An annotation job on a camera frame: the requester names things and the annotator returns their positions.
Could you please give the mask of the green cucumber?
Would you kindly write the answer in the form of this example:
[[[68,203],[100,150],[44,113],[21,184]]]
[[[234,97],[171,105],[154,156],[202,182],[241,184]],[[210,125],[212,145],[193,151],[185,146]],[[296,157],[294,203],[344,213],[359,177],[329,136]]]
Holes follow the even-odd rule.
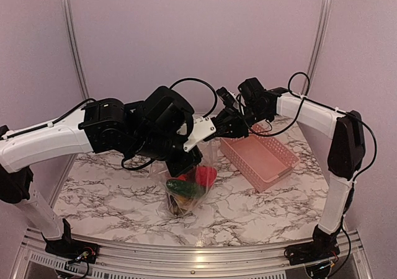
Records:
[[[167,180],[166,187],[171,193],[186,198],[200,198],[205,195],[206,192],[205,188],[199,184],[179,179]]]

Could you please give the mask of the red apple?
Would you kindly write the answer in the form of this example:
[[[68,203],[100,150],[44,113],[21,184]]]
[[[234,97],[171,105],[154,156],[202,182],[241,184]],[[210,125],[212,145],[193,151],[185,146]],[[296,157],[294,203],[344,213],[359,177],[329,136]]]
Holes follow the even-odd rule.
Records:
[[[195,170],[195,183],[205,188],[212,188],[217,177],[217,170],[211,166],[197,166]]]

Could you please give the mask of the clear pink zip top bag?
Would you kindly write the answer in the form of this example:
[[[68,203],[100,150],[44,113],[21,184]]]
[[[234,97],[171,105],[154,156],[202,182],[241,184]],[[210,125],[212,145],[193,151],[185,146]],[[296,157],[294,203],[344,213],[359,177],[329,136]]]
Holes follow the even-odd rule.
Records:
[[[214,141],[200,143],[200,164],[177,177],[170,175],[164,162],[154,163],[149,178],[166,193],[166,208],[175,217],[189,214],[207,197],[215,184],[218,171],[218,147]]]

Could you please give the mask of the dark purple eggplant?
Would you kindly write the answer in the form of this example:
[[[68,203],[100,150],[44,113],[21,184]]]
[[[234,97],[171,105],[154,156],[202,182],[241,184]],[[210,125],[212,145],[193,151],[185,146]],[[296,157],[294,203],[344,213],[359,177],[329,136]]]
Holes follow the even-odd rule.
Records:
[[[168,209],[175,217],[184,216],[189,213],[192,206],[192,201],[192,198],[187,198],[180,195],[167,195]]]

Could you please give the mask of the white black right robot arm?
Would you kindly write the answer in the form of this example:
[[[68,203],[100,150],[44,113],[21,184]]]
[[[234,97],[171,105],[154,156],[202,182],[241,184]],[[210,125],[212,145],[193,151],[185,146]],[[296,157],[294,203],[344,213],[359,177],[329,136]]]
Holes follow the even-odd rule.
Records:
[[[325,175],[329,188],[316,230],[326,236],[336,234],[349,209],[348,198],[365,156],[360,114],[328,107],[281,87],[255,91],[244,105],[240,97],[224,87],[216,94],[225,106],[212,120],[215,134],[221,139],[220,149],[259,193],[291,174],[300,162],[300,158],[277,139],[290,127],[265,134],[261,121],[272,121],[279,115],[330,140]]]

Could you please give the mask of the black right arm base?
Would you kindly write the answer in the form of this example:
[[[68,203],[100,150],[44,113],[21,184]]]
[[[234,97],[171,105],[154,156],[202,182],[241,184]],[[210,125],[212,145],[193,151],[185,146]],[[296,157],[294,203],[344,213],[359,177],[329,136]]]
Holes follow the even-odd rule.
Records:
[[[323,260],[330,257],[336,257],[340,254],[337,243],[337,235],[341,227],[331,234],[322,231],[315,226],[312,241],[294,245],[289,245],[284,250],[284,256],[288,259],[290,265],[305,264]]]

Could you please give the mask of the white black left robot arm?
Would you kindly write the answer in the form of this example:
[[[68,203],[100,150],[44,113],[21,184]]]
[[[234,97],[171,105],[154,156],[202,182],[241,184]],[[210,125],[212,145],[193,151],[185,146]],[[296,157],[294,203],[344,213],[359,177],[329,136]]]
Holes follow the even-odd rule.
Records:
[[[12,131],[1,127],[1,200],[22,210],[65,257],[78,253],[66,223],[33,184],[31,165],[70,154],[117,151],[125,161],[164,161],[173,176],[201,160],[198,145],[216,132],[210,117],[194,118],[185,101],[163,97],[124,104],[117,99],[80,103],[55,120]]]

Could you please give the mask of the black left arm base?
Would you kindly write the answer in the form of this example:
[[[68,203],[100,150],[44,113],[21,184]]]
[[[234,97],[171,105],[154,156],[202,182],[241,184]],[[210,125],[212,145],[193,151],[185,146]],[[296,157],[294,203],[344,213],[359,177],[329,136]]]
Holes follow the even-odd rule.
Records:
[[[65,218],[62,219],[62,222],[63,233],[60,239],[49,240],[42,235],[46,242],[45,251],[50,254],[69,259],[69,264],[82,261],[94,264],[97,259],[99,245],[92,242],[73,239],[71,237],[70,224]]]

